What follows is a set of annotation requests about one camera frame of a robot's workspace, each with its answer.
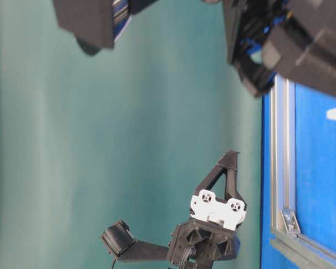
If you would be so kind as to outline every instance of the black mechanical part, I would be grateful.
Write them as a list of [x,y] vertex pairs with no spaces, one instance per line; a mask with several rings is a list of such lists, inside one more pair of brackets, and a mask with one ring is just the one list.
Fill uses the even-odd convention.
[[[217,200],[223,203],[230,198],[243,200],[236,188],[237,156],[238,152],[228,151],[196,187],[195,194],[202,189],[210,190],[225,175],[225,197]],[[117,261],[167,260],[179,269],[210,269],[214,261],[235,259],[240,248],[235,231],[194,218],[176,227],[169,248],[134,239],[122,220],[107,228],[101,239]]]
[[226,202],[230,198],[242,200],[245,203],[246,210],[247,204],[237,191],[236,178],[237,178],[237,151],[228,151],[223,158],[214,166],[212,171],[203,179],[203,181],[196,187],[194,194],[199,195],[203,189],[211,190],[222,175],[225,175],[225,201],[217,197],[220,202]]
[[157,0],[53,0],[58,25],[71,32],[82,50],[93,56],[113,49],[124,20]]
[[[336,97],[336,1],[223,0],[228,62],[254,95],[279,73]],[[262,47],[262,62],[249,50]]]
[[109,254],[122,262],[164,261],[168,253],[166,247],[134,239],[123,220],[107,228],[100,238]]
[[[184,251],[194,246],[193,261],[184,257]],[[183,268],[211,268],[213,261],[235,259],[240,241],[234,231],[196,219],[178,225],[172,234],[167,260],[172,265],[183,263]]]
[[336,1],[290,0],[286,8],[264,46],[265,65],[336,97]]
[[94,48],[114,47],[113,0],[53,0],[58,25]]

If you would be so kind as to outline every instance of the blue surface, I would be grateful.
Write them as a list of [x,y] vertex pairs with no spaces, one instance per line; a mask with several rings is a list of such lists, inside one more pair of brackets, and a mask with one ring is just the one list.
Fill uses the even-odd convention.
[[307,236],[336,251],[336,99],[296,88],[296,211]]
[[275,238],[270,233],[270,107],[269,96],[263,102],[263,145],[262,145],[262,165],[263,165],[263,199],[262,199],[262,269],[295,269],[298,268],[290,262],[284,255],[270,245],[269,240]]

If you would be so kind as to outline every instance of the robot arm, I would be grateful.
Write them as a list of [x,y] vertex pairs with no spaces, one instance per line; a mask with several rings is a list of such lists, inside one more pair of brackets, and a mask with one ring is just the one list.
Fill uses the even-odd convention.
[[[53,0],[60,27],[89,55],[113,49],[135,15],[157,0]],[[217,3],[219,0],[204,0]],[[261,96],[279,73],[336,97],[336,0],[222,0],[229,64]],[[261,59],[252,54],[261,52]]]
[[[134,239],[128,225],[118,221],[100,237],[108,252],[122,262],[167,260],[184,269],[210,269],[214,261],[236,258],[240,241],[235,230],[246,214],[246,203],[236,189],[237,155],[229,151],[197,186],[191,218],[176,227],[169,247]],[[210,191],[223,174],[227,175],[224,200]]]

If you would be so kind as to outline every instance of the teal wall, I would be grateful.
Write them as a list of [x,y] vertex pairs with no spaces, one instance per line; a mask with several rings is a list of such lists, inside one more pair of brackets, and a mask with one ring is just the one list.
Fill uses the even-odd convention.
[[0,269],[107,268],[119,218],[167,244],[227,149],[249,206],[238,259],[214,268],[258,268],[261,102],[225,59],[220,5],[161,0],[89,58],[51,1],[0,0]]

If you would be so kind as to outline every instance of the cable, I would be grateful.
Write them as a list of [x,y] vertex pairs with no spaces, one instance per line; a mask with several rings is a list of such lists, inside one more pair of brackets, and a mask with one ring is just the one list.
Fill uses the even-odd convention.
[[180,260],[180,263],[179,263],[179,267],[178,269],[184,269],[184,263],[191,257],[191,256],[194,256],[195,255],[195,247],[190,245],[188,246],[182,257],[181,257],[181,260]]
[[113,267],[114,267],[114,264],[116,263],[116,259],[114,259],[113,261],[112,261],[112,264],[111,264],[111,269],[113,269]]

